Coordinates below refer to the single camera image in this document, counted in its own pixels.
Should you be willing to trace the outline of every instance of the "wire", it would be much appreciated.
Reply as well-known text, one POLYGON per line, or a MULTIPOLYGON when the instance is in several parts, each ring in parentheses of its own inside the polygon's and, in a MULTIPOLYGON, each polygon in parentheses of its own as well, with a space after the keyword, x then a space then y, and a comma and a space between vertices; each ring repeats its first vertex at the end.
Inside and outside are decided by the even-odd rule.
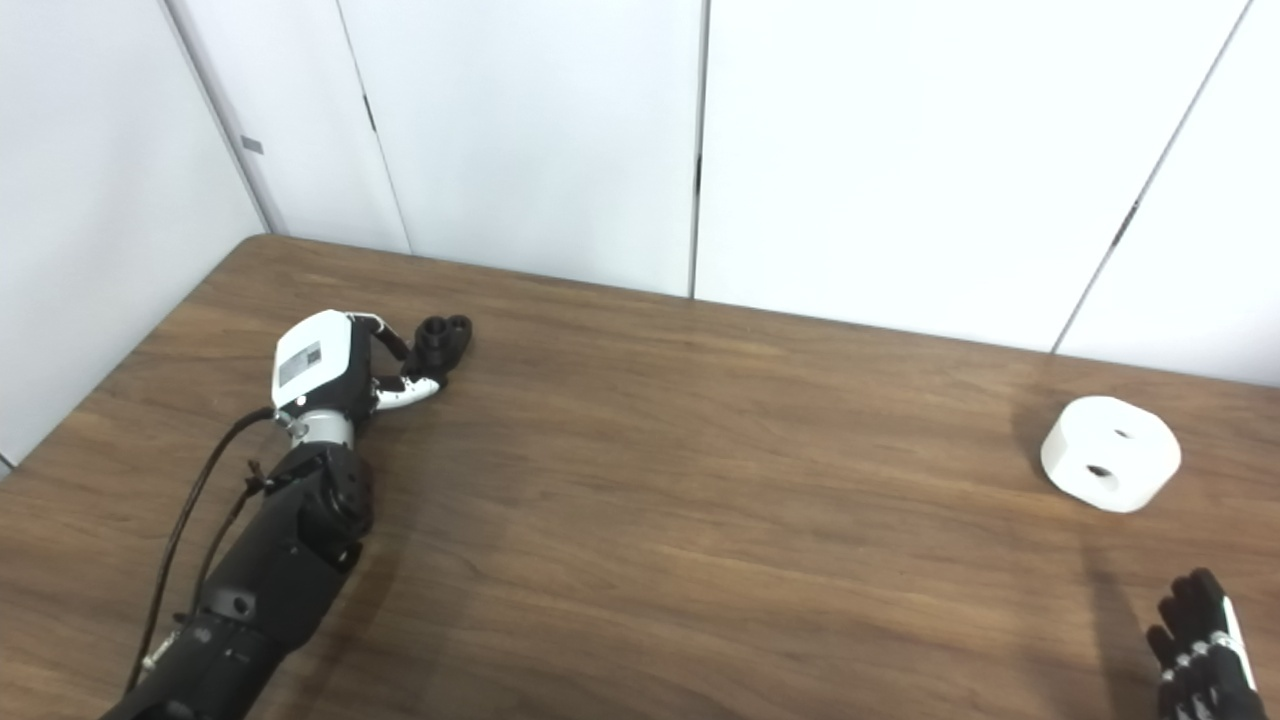
POLYGON ((160 557, 160 570, 156 573, 156 584, 151 591, 151 606, 147 609, 147 620, 142 628, 142 642, 138 643, 138 653, 133 659, 133 666, 129 669, 129 679, 124 684, 125 694, 132 691, 138 684, 138 675, 142 673, 142 660, 147 656, 147 650, 151 647, 151 634, 156 629, 156 618, 160 615, 160 601, 164 600, 164 585, 169 579, 169 566, 173 565, 174 551, 178 550, 178 541, 182 538, 182 530, 187 527, 187 519, 191 518, 192 509, 196 507, 196 501, 200 500, 201 491, 205 489, 205 483, 209 480, 209 474, 212 473, 214 465, 218 464, 218 459, 223 456, 223 451, 230 445, 236 436, 241 434, 244 428, 252 425, 253 423, 260 423, 262 420, 270 420, 275 415, 275 410, 271 407, 259 407, 257 410, 244 415, 227 430, 223 439, 218 442, 214 451, 209 455, 209 460, 205 461, 205 466, 196 475, 196 482, 191 486, 191 492, 187 493, 187 502, 183 503, 182 511, 178 512, 178 520, 173 525, 173 532, 169 533, 169 542, 164 546, 164 555, 160 557))
POLYGON ((205 560, 201 561, 200 573, 196 575, 196 589, 191 593, 191 607, 187 610, 187 618, 195 618, 196 610, 200 609, 200 591, 205 587, 205 578, 209 577, 209 566, 214 564, 214 556, 218 555, 218 546, 221 544, 223 538, 227 536, 227 530, 232 529, 232 525, 236 524, 236 518, 239 518, 239 514, 244 510, 244 503, 248 502, 248 498, 261 492, 265 487, 262 480, 256 477, 256 471, 257 468, 255 466, 255 477, 244 480, 244 489, 241 491, 239 497, 236 498, 232 509, 227 512, 227 518, 223 519, 221 527, 218 528, 214 541, 209 544, 209 550, 205 551, 205 560))

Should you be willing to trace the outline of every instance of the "white object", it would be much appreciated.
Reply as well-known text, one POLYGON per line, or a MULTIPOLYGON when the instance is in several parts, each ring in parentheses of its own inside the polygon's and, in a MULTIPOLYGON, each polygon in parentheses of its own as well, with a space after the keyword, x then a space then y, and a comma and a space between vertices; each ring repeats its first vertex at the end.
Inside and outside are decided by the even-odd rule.
POLYGON ((0 452, 19 462, 264 227, 156 0, 0 1, 0 452))
POLYGON ((410 252, 338 4, 169 1, 273 229, 410 252))
POLYGON ((1041 446, 1053 484, 1110 512, 1140 510, 1181 460, 1178 438, 1164 420, 1103 396, 1071 401, 1041 446))
POLYGON ((283 407, 301 396, 340 377, 351 363, 351 318, 337 310, 321 310, 288 329, 275 342, 271 370, 271 402, 283 407))
POLYGON ((1254 0, 1061 352, 1280 386, 1276 38, 1254 0))
POLYGON ((1050 350, 1243 5, 712 3, 696 296, 1050 350))
POLYGON ((687 295, 701 5, 343 3, 415 251, 687 295))

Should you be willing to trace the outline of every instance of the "wooden table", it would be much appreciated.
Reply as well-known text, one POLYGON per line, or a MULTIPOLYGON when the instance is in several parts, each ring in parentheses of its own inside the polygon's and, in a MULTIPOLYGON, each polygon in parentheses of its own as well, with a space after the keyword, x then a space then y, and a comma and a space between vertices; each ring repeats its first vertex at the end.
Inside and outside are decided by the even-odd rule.
MULTIPOLYGON (((476 340, 364 438, 365 559, 255 717, 1153 717, 1142 630, 1196 565, 1280 708, 1276 391, 261 237, 0 483, 0 716, 115 700, 193 474, 324 307, 476 340), (1089 393, 1181 439, 1142 512, 1038 468, 1089 393)), ((284 447, 228 452, 166 615, 284 447)))

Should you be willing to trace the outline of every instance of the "white robotic hand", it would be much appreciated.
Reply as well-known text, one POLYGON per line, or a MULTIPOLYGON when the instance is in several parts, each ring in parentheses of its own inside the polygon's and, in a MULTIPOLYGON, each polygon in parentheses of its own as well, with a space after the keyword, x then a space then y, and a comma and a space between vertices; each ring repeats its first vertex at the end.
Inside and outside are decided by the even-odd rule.
POLYGON ((1160 601, 1165 625, 1147 630, 1160 662, 1160 720, 1267 720, 1231 598, 1198 569, 1160 601))

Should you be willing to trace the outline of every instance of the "hole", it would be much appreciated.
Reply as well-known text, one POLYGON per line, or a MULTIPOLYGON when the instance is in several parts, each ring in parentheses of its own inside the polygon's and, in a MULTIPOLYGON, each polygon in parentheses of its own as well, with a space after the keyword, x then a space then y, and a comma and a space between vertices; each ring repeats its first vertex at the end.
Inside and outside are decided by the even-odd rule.
POLYGON ((1098 465, 1087 465, 1087 468, 1089 469, 1091 473, 1093 473, 1093 475, 1098 479, 1098 483, 1102 484, 1102 487, 1107 492, 1115 492, 1120 489, 1120 480, 1116 479, 1115 474, 1111 473, 1111 470, 1107 470, 1106 468, 1101 468, 1098 465))

